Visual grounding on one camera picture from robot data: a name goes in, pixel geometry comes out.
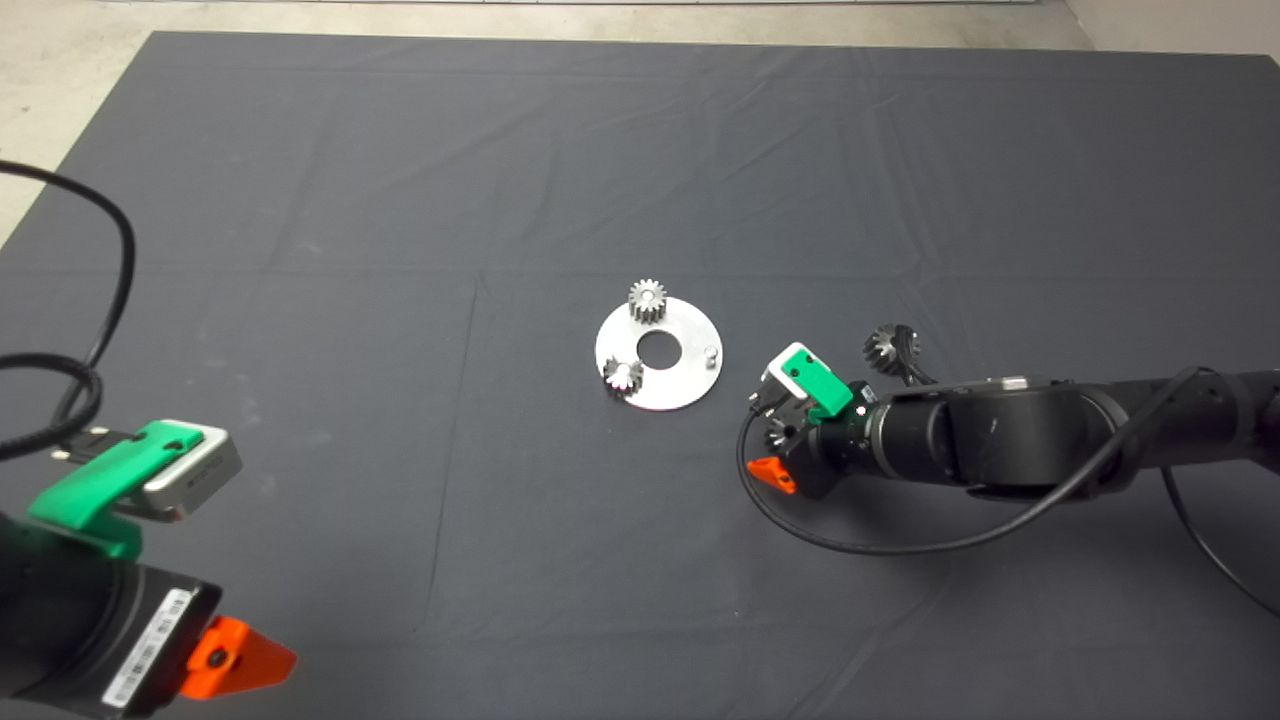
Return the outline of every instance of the orange gripper part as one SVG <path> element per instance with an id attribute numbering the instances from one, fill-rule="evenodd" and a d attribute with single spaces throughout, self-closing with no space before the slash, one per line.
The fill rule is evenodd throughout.
<path id="1" fill-rule="evenodd" d="M 791 473 L 787 473 L 782 461 L 772 455 L 751 460 L 746 464 L 746 471 L 762 483 L 771 484 L 787 495 L 796 493 L 796 482 L 791 479 Z"/>
<path id="2" fill-rule="evenodd" d="M 187 659 L 182 694 L 210 700 L 283 683 L 298 656 L 234 618 L 214 618 Z"/>

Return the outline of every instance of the black cylindrical joint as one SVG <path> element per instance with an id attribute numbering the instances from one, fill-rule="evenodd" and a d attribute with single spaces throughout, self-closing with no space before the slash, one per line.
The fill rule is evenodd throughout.
<path id="1" fill-rule="evenodd" d="M 1071 384 L 955 393 L 947 409 L 968 486 L 1056 486 L 1112 433 Z"/>
<path id="2" fill-rule="evenodd" d="M 874 411 L 868 428 L 872 452 L 884 474 L 959 484 L 943 396 L 896 398 Z"/>
<path id="3" fill-rule="evenodd" d="M 1179 389 L 1158 423 L 1142 436 L 1142 468 L 1224 460 L 1260 460 L 1267 406 L 1276 396 L 1280 372 L 1238 375 L 1203 374 Z M 1097 386 L 1126 413 L 1134 413 L 1165 380 Z"/>

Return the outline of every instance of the black cable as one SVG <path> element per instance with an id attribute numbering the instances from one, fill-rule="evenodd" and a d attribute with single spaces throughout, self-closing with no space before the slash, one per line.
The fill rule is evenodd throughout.
<path id="1" fill-rule="evenodd" d="M 1009 520 L 991 528 L 988 530 L 942 542 L 932 542 L 924 544 L 863 544 L 854 542 L 837 541 L 827 538 L 813 532 L 809 532 L 800 525 L 787 520 L 780 515 L 773 507 L 769 507 L 764 497 L 760 496 L 758 488 L 758 482 L 754 480 L 746 473 L 746 437 L 751 429 L 751 424 L 755 421 L 758 415 L 755 413 L 749 413 L 746 419 L 742 421 L 742 428 L 737 434 L 737 477 L 741 480 L 742 487 L 746 489 L 748 497 L 755 503 L 755 507 L 764 514 L 774 525 L 782 528 L 791 536 L 823 547 L 836 552 L 845 552 L 849 555 L 878 555 L 878 556 L 900 556 L 900 555 L 924 555 L 929 552 L 948 552 L 952 550 L 963 550 L 966 547 L 979 546 L 1012 533 L 1023 527 L 1025 527 L 1032 520 L 1036 520 L 1055 505 L 1069 497 L 1076 489 L 1080 488 L 1085 482 L 1088 482 L 1096 473 L 1098 473 L 1103 466 L 1110 462 L 1120 448 L 1124 447 L 1130 438 L 1133 438 L 1138 432 L 1140 432 L 1147 424 L 1157 419 L 1161 413 L 1165 411 L 1166 401 L 1174 396 L 1183 386 L 1190 382 L 1192 378 L 1201 373 L 1202 368 L 1187 368 L 1181 373 L 1178 373 L 1172 379 L 1166 382 L 1142 404 L 1138 410 L 1129 416 L 1129 419 L 1116 428 L 1115 433 L 1106 442 L 1098 447 L 1088 460 L 1084 461 L 1074 473 L 1068 475 L 1068 478 L 1050 491 L 1044 497 L 1038 500 L 1034 505 L 1023 510 L 1018 515 L 1014 515 Z"/>
<path id="2" fill-rule="evenodd" d="M 84 429 L 84 425 L 93 420 L 99 407 L 102 406 L 102 378 L 99 377 L 93 368 L 74 357 L 55 355 L 52 352 L 0 355 L 0 370 L 13 370 L 17 368 L 61 373 L 70 377 L 77 388 L 83 387 L 88 392 L 79 410 L 70 416 L 38 430 L 0 441 L 0 460 L 10 460 L 28 452 L 38 452 L 69 439 Z"/>
<path id="3" fill-rule="evenodd" d="M 1240 577 L 1226 565 L 1226 562 L 1222 562 L 1222 559 L 1213 552 L 1213 548 L 1208 546 L 1208 542 L 1199 534 L 1199 530 L 1196 529 L 1196 524 L 1192 521 L 1190 514 L 1187 512 L 1187 505 L 1183 502 L 1183 493 L 1178 492 L 1178 483 L 1174 482 L 1174 471 L 1167 466 L 1161 468 L 1160 477 L 1165 480 L 1165 491 L 1169 492 L 1169 501 L 1174 503 L 1174 512 L 1178 512 L 1178 519 L 1183 521 L 1183 527 L 1187 528 L 1187 534 L 1192 537 L 1192 542 L 1196 543 L 1196 547 L 1201 548 L 1204 557 L 1208 557 L 1208 561 L 1212 562 L 1219 571 L 1226 575 L 1226 579 L 1231 580 L 1233 585 L 1235 585 L 1244 594 L 1249 596 L 1249 600 L 1256 602 L 1258 607 L 1266 610 L 1274 618 L 1280 619 L 1280 610 L 1249 589 L 1249 585 L 1247 585 L 1244 580 L 1242 580 Z"/>
<path id="4" fill-rule="evenodd" d="M 115 279 L 115 292 L 111 293 L 111 302 L 106 307 L 106 318 L 102 320 L 102 325 L 99 328 L 97 336 L 93 338 L 93 343 L 90 346 L 88 352 L 84 354 L 83 364 L 88 368 L 95 368 L 97 366 L 97 361 L 102 357 L 102 352 L 106 350 L 108 343 L 111 342 L 111 336 L 115 334 L 116 325 L 120 324 L 120 316 L 124 315 L 124 306 L 129 300 L 129 290 L 133 287 L 133 270 L 137 264 L 137 242 L 133 236 L 133 225 L 124 215 L 124 211 L 120 210 L 115 202 L 111 202 L 105 195 L 92 187 L 88 187 L 87 184 L 74 181 L 67 176 L 32 165 L 24 165 L 22 163 L 14 163 L 12 160 L 0 160 L 0 174 L 40 181 L 76 193 L 101 208 L 102 211 L 111 218 L 119 231 L 120 270 Z M 76 405 L 76 400 L 79 397 L 83 387 L 83 383 L 77 380 L 67 388 L 61 400 L 58 401 L 58 407 L 54 410 L 51 427 L 68 419 L 72 406 Z"/>
<path id="5" fill-rule="evenodd" d="M 899 324 L 893 328 L 893 350 L 897 351 L 897 357 L 902 363 L 902 382 L 908 387 L 938 384 L 938 380 L 929 377 L 915 361 L 914 343 L 915 331 L 910 325 Z"/>

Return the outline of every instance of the center hole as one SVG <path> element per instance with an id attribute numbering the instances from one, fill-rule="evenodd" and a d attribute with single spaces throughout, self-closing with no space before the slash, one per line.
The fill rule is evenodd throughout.
<path id="1" fill-rule="evenodd" d="M 668 332 L 653 331 L 640 338 L 636 352 L 645 365 L 666 370 L 680 361 L 680 342 Z"/>

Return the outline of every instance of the white wall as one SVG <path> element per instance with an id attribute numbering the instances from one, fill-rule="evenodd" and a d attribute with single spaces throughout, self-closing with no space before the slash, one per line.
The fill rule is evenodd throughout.
<path id="1" fill-rule="evenodd" d="M 1280 60 L 1280 0 L 1066 0 L 1098 50 L 1262 53 Z"/>

